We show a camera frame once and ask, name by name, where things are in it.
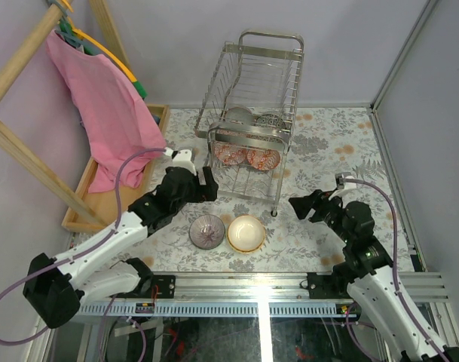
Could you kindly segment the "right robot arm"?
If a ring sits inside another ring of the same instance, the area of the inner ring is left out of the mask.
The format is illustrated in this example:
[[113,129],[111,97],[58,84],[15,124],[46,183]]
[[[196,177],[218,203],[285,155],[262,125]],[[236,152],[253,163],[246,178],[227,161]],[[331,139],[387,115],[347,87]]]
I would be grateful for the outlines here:
[[344,204],[332,192],[316,190],[289,199],[298,219],[324,222],[344,243],[344,261],[332,270],[332,290],[352,298],[400,361],[459,361],[430,326],[404,288],[396,264],[374,235],[370,206]]

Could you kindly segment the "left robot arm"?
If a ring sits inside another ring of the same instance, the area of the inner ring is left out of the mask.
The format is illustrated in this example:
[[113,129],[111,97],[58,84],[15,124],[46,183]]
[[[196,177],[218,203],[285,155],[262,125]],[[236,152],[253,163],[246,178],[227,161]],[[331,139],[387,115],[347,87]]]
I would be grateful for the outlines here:
[[110,226],[55,257],[37,255],[30,262],[23,296],[47,327],[61,327],[75,316],[89,296],[83,283],[113,256],[169,225],[186,204],[215,201],[219,185],[210,167],[203,167],[203,176],[201,184],[197,173],[168,167],[161,184]]

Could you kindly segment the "blue patterned bowl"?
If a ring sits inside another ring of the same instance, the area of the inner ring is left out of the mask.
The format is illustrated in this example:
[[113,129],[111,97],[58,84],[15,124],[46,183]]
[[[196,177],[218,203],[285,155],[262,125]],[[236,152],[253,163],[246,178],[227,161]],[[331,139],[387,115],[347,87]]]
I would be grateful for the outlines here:
[[270,112],[264,113],[257,117],[255,124],[259,127],[271,127],[279,130],[286,129],[284,120],[278,114]]

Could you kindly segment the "cream bowl orange rim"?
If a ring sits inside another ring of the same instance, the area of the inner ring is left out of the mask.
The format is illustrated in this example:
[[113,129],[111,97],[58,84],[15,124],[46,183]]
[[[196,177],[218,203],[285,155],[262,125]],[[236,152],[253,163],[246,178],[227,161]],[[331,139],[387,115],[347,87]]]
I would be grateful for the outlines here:
[[266,229],[254,216],[242,215],[229,225],[227,239],[229,245],[238,253],[253,253],[262,248]]

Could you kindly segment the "brown patterned bowl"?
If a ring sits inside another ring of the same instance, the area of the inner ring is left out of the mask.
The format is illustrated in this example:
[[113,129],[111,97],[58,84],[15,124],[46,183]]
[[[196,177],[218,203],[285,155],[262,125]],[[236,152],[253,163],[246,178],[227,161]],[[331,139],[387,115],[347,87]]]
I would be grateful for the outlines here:
[[254,140],[261,140],[269,143],[283,143],[283,141],[278,137],[252,135],[251,138]]

